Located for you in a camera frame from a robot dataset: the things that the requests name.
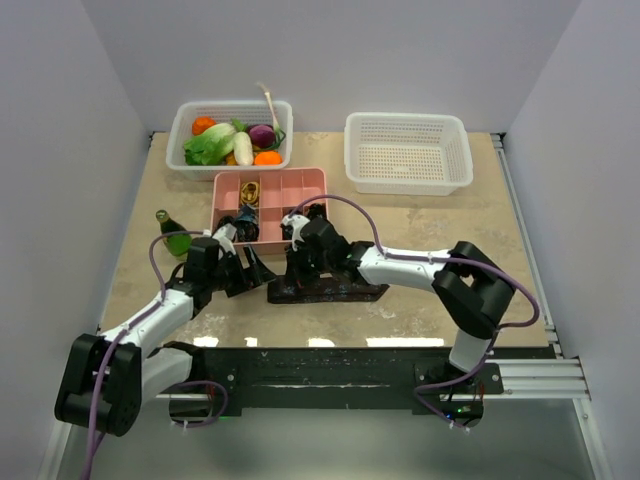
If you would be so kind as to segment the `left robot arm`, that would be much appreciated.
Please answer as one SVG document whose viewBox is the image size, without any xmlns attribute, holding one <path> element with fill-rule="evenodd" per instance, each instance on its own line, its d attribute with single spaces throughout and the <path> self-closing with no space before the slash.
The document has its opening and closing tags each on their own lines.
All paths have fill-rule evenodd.
<svg viewBox="0 0 640 480">
<path fill-rule="evenodd" d="M 274 281 L 247 246 L 242 255 L 215 236 L 195 238 L 185 262 L 160 292 L 117 328 L 82 334 L 72 343 L 54 406 L 57 420 L 114 436 L 127 433 L 143 404 L 179 386 L 200 390 L 207 368 L 185 348 L 161 341 L 193 320 L 214 293 L 234 297 Z"/>
</svg>

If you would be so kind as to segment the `brown patterned tie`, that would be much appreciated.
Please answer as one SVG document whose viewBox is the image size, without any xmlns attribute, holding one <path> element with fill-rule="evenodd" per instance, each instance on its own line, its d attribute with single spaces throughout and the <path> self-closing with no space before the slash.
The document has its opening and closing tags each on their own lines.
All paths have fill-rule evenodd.
<svg viewBox="0 0 640 480">
<path fill-rule="evenodd" d="M 359 285 L 335 278 L 319 278 L 308 285 L 278 278 L 267 288 L 270 304 L 313 304 L 376 302 L 389 289 L 388 285 Z"/>
</svg>

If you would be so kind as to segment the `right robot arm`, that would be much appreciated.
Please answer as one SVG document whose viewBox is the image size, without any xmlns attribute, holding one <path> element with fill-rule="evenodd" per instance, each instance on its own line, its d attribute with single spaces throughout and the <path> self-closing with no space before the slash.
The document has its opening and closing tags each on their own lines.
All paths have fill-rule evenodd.
<svg viewBox="0 0 640 480">
<path fill-rule="evenodd" d="M 400 286 L 435 294 L 458 332 L 445 369 L 448 386 L 469 392 L 481 380 L 477 364 L 515 293 L 504 273 L 469 242 L 451 250 L 417 252 L 385 249 L 373 242 L 350 242 L 331 222 L 302 215 L 286 216 L 281 229 L 291 235 L 285 279 L 300 290 L 324 296 L 319 280 L 334 279 L 338 293 L 369 287 Z"/>
</svg>

